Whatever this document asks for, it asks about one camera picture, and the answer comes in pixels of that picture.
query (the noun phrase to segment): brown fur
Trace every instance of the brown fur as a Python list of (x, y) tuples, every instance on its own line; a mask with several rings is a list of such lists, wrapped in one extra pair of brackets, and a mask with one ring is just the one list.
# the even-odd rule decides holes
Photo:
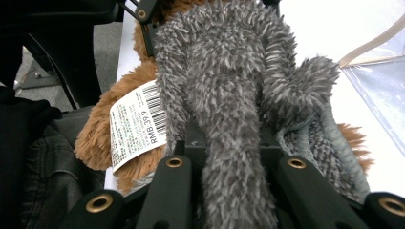
[[(205, 0), (168, 0), (163, 1), (157, 10), (154, 22), (163, 24), (177, 12), (186, 12), (194, 4), (201, 5)], [(140, 25), (137, 23), (134, 33), (135, 46), (141, 61), (140, 66), (126, 74), (110, 91), (104, 94), (93, 107), (89, 120), (79, 134), (75, 143), (75, 153), (88, 167), (95, 170), (106, 170), (112, 165), (110, 144), (110, 109), (119, 99), (130, 93), (138, 86), (156, 78), (156, 63), (148, 57), (143, 42)], [(340, 124), (340, 130), (353, 148), (360, 165), (366, 171), (372, 161), (367, 158), (369, 152), (361, 148), (364, 136), (358, 133), (359, 128)], [(115, 172), (117, 188), (127, 193), (134, 187), (134, 180), (155, 171), (162, 157), (164, 146), (148, 151), (137, 158), (128, 161)]]
[(348, 141), (349, 145), (352, 147), (352, 151), (357, 157), (358, 163), (364, 172), (367, 173), (370, 166), (373, 165), (373, 160), (370, 158), (370, 152), (365, 150), (363, 147), (364, 137), (360, 131), (360, 127), (353, 127), (347, 123), (341, 123), (337, 125), (340, 132)]

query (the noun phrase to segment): fuzzy gray fabric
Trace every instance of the fuzzy gray fabric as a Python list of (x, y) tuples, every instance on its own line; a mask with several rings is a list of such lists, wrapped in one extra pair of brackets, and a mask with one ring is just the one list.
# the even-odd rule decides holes
[(286, 155), (310, 159), (336, 191), (354, 199), (367, 193), (365, 178), (345, 168), (352, 161), (341, 160), (350, 154), (336, 148), (343, 136), (325, 135), (335, 123), (321, 121), (336, 65), (318, 56), (296, 67), (293, 35), (274, 10), (238, 0), (195, 7), (160, 28), (156, 48), (165, 154), (185, 139), (191, 117), (208, 140), (205, 228), (277, 227), (260, 162), (263, 124), (278, 131)]

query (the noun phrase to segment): brass grommet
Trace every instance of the brass grommet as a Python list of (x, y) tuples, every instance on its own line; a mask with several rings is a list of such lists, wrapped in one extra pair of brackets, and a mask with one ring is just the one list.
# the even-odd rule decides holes
[(378, 203), (387, 211), (405, 217), (405, 203), (394, 198), (380, 198)]
[(113, 203), (113, 197), (109, 194), (101, 194), (90, 199), (86, 204), (86, 210), (91, 213), (102, 212)]
[(296, 169), (304, 169), (305, 167), (307, 167), (307, 164), (304, 161), (297, 158), (289, 159), (287, 163), (289, 164), (289, 166)]
[(179, 157), (172, 157), (172, 158), (166, 160), (166, 165), (170, 168), (181, 167), (182, 164), (183, 164), (183, 161)]
[(145, 12), (145, 10), (138, 10), (138, 16), (140, 17), (140, 18), (145, 18), (146, 17), (146, 12)]

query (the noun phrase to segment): clear plastic sheet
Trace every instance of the clear plastic sheet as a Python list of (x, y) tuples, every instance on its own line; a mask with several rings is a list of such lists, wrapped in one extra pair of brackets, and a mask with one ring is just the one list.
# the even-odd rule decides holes
[(405, 30), (342, 71), (405, 156)]

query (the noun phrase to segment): barcode label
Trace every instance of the barcode label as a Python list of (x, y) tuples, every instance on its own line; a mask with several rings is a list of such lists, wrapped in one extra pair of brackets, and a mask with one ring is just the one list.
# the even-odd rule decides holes
[(120, 99), (110, 111), (113, 172), (123, 164), (166, 143), (166, 114), (155, 81)]
[(156, 85), (151, 85), (143, 89), (146, 103), (155, 127), (158, 130), (158, 135), (166, 135), (166, 113), (161, 109), (160, 97)]

